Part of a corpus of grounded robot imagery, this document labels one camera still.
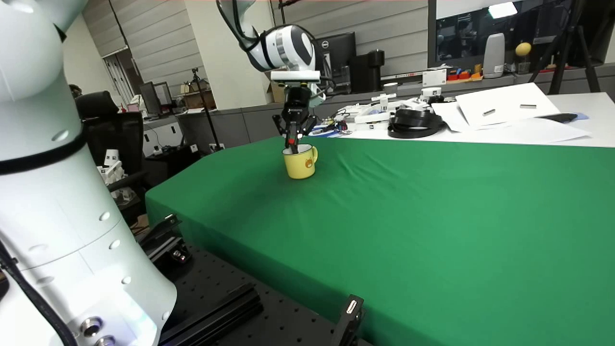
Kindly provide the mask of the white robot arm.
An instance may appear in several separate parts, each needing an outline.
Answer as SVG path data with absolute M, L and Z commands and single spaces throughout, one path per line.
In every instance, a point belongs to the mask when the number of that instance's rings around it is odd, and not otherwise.
M 158 346 L 175 285 L 100 177 L 63 74 L 88 0 L 0 0 L 0 346 Z

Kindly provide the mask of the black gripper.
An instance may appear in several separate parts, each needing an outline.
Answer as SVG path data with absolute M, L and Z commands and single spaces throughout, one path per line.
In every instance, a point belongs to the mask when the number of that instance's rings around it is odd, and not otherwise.
M 309 85 L 288 85 L 284 89 L 284 104 L 281 114 L 275 118 L 275 128 L 283 137 L 308 135 L 317 118 L 313 108 L 323 103 L 323 95 Z

